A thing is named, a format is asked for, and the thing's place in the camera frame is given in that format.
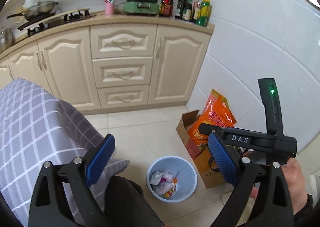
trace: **orange bag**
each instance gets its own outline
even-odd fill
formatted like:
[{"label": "orange bag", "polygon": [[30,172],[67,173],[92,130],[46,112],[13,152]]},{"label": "orange bag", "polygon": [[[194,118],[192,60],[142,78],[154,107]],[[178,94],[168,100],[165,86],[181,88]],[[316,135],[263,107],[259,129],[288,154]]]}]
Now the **orange bag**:
[{"label": "orange bag", "polygon": [[200,134],[198,128],[201,123],[216,125],[219,127],[233,127],[236,119],[233,117],[228,101],[215,90],[211,91],[202,115],[188,130],[190,138],[198,145],[207,144],[208,136]]}]

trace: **gray plaid cloth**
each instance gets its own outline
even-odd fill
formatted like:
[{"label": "gray plaid cloth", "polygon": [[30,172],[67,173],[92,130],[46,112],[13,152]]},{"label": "gray plaid cloth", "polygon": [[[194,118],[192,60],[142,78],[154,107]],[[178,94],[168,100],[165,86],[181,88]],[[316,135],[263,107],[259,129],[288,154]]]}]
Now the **gray plaid cloth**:
[{"label": "gray plaid cloth", "polygon": [[[70,163],[97,146],[103,137],[72,105],[18,78],[0,91],[0,190],[18,220],[28,226],[33,188],[42,164]],[[104,210],[104,192],[110,178],[122,172],[128,160],[111,158],[98,183],[90,190]],[[84,222],[65,184],[75,220]]]}]

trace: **tiled floor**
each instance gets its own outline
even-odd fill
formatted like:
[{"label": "tiled floor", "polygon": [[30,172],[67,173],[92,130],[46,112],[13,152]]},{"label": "tiled floor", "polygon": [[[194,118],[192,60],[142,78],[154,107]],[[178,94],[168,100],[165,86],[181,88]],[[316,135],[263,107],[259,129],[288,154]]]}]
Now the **tiled floor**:
[{"label": "tiled floor", "polygon": [[185,106],[178,106],[86,117],[103,136],[107,133],[115,136],[114,156],[130,160],[121,176],[141,185],[146,200],[164,223],[172,227],[206,227],[211,225],[228,200],[227,193],[231,191],[228,184],[206,189],[197,172],[198,185],[193,195],[174,204],[159,201],[146,187],[147,170],[160,157],[176,155],[194,166],[176,132],[181,114],[185,112],[188,112]]}]

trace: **metal screw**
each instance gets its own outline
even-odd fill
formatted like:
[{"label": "metal screw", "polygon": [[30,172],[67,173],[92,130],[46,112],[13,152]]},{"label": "metal screw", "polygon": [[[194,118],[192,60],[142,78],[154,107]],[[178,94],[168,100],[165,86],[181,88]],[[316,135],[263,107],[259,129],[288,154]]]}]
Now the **metal screw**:
[{"label": "metal screw", "polygon": [[50,161],[46,161],[43,163],[44,168],[48,168],[49,166],[51,166],[51,162]]},{"label": "metal screw", "polygon": [[245,164],[249,164],[249,163],[251,162],[250,158],[248,158],[248,157],[243,157],[243,158],[241,159],[241,161],[242,161],[243,163],[245,163]]},{"label": "metal screw", "polygon": [[73,163],[75,163],[76,165],[80,164],[82,162],[82,158],[81,157],[76,157],[73,159]]},{"label": "metal screw", "polygon": [[280,164],[277,161],[273,162],[272,165],[273,165],[274,168],[279,168],[280,167]]}]

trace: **cardboard box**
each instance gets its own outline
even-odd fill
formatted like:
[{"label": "cardboard box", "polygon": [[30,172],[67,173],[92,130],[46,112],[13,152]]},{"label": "cardboard box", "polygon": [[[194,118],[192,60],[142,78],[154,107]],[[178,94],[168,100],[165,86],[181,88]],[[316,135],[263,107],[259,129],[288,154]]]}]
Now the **cardboard box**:
[{"label": "cardboard box", "polygon": [[[211,188],[224,183],[221,173],[214,172],[209,166],[209,159],[211,153],[206,148],[201,152],[199,147],[189,137],[187,128],[192,125],[198,119],[199,110],[194,110],[188,113],[184,113],[181,116],[181,120],[177,126],[177,133],[190,154],[192,160],[196,164],[199,174],[204,182],[206,188]],[[217,168],[217,164],[212,162],[212,168]]]},{"label": "cardboard box", "polygon": [[[206,188],[215,187],[224,183],[221,173],[214,172],[209,166],[209,159],[211,156],[209,149],[206,148],[193,160]],[[211,163],[211,167],[213,169],[218,167],[215,161]]]}]

